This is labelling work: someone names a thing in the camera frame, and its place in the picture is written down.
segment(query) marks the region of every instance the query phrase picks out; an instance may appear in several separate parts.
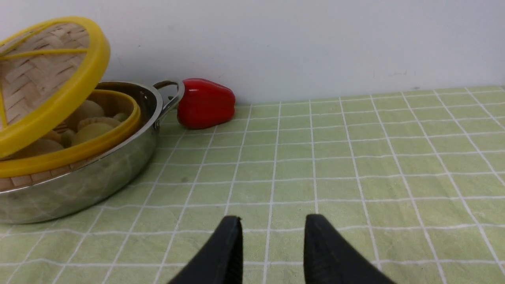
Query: green checkered tablecloth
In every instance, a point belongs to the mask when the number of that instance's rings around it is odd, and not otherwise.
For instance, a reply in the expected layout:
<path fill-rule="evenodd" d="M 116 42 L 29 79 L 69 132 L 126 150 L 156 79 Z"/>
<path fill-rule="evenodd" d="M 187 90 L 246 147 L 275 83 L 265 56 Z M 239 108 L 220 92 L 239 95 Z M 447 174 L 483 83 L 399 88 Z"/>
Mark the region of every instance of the green checkered tablecloth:
<path fill-rule="evenodd" d="M 0 283 L 166 283 L 224 215 L 246 284 L 303 283 L 324 214 L 398 283 L 505 283 L 505 91 L 473 87 L 172 113 L 131 185 L 76 215 L 0 225 Z"/>

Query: woven bamboo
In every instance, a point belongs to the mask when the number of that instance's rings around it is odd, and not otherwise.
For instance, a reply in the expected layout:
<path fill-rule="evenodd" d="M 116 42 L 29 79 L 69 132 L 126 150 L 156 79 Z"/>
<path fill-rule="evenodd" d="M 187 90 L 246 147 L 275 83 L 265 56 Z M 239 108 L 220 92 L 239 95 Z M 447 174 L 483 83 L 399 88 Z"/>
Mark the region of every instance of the woven bamboo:
<path fill-rule="evenodd" d="M 23 175 L 23 176 L 16 176 L 16 177 L 11 177 L 11 178 L 0 178 L 0 192 L 3 191 L 8 191 L 13 188 L 21 187 L 21 186 L 28 186 L 31 185 L 35 182 L 39 181 L 44 181 L 51 179 L 53 177 L 59 176 L 61 174 L 68 173 L 72 171 L 73 169 L 76 169 L 88 161 L 92 160 L 93 157 L 88 158 L 86 160 L 79 161 L 77 163 L 70 164 L 68 166 L 63 166 L 57 169 L 53 169 L 50 171 L 44 171 L 40 173 L 35 173 L 35 174 L 30 174 L 30 175 Z"/>
<path fill-rule="evenodd" d="M 0 130 L 57 92 L 79 68 L 88 47 L 87 30 L 75 23 L 41 27 L 0 46 Z"/>

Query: white wall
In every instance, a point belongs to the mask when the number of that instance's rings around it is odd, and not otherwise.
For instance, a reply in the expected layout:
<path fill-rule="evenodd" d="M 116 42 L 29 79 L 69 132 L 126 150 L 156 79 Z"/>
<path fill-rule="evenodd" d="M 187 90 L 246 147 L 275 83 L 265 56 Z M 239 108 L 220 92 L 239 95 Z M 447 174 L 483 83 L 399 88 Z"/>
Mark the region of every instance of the white wall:
<path fill-rule="evenodd" d="M 505 83 L 504 0 L 19 0 L 0 37 L 61 16 L 111 41 L 105 79 L 205 77 L 240 102 Z"/>

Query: pot handle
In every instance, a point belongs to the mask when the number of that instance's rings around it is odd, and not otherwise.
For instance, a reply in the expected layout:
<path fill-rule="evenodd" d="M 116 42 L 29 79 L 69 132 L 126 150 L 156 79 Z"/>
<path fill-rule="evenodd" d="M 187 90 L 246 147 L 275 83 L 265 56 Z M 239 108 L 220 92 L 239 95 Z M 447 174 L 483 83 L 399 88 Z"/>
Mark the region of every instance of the pot handle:
<path fill-rule="evenodd" d="M 177 85 L 177 94 L 175 97 L 163 98 L 163 106 L 161 108 L 161 113 L 158 116 L 156 122 L 159 122 L 169 111 L 171 111 L 175 106 L 181 101 L 184 95 L 184 83 L 179 79 L 167 79 L 165 81 L 158 82 L 153 85 L 156 89 L 161 89 L 166 86 Z"/>

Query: stainless steel pot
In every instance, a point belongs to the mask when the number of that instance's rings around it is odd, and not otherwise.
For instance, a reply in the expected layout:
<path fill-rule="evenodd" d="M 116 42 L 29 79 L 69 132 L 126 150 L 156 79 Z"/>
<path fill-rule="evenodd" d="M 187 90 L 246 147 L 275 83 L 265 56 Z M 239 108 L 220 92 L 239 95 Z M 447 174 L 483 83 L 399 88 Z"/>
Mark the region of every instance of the stainless steel pot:
<path fill-rule="evenodd" d="M 177 85 L 177 94 L 171 100 L 157 91 L 168 85 Z M 160 120 L 184 94 L 184 84 L 177 79 L 162 81 L 153 87 L 111 81 L 102 82 L 96 88 L 133 97 L 140 106 L 143 127 L 126 141 L 72 172 L 1 192 L 1 223 L 34 223 L 59 218 L 85 209 L 124 187 L 153 155 Z"/>

